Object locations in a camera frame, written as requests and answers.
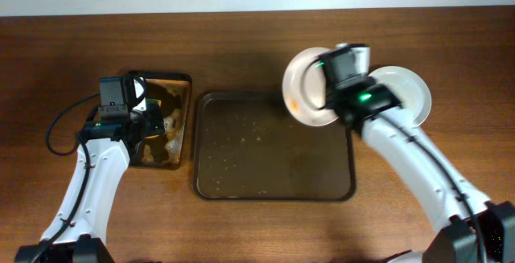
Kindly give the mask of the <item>white plate ketchup streaks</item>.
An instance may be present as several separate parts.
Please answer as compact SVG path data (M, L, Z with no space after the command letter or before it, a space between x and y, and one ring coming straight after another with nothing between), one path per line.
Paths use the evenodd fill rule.
M311 47L297 54L282 78L282 97L290 114L304 125L320 127L338 119L325 106L325 76L318 61L326 47Z

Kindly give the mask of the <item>white plate orange smears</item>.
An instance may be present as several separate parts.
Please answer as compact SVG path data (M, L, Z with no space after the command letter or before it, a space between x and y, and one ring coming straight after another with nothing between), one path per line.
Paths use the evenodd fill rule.
M377 83L386 85L402 106L412 112L416 126L420 126L429 117L431 92L415 72L400 66L385 66L372 71L369 76Z

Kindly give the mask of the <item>green yellow sponge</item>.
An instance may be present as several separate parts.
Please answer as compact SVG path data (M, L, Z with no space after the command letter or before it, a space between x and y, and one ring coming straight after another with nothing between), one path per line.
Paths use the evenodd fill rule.
M163 116L159 101L147 100L146 110L142 114L144 118L145 137L164 134Z

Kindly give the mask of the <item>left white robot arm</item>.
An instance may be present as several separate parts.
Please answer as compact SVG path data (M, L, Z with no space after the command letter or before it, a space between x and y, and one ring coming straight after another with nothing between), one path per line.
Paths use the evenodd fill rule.
M117 186L143 138L164 133L157 101L121 117L94 121L77 135L77 160L63 202L36 245L23 245L15 262L112 262L106 231Z

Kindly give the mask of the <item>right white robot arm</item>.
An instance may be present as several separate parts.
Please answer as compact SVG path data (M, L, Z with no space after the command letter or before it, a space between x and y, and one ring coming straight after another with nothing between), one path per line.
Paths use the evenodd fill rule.
M412 112L372 77L328 83L326 104L395 170L436 234L426 250L391 262L512 262L514 206L495 204L413 123Z

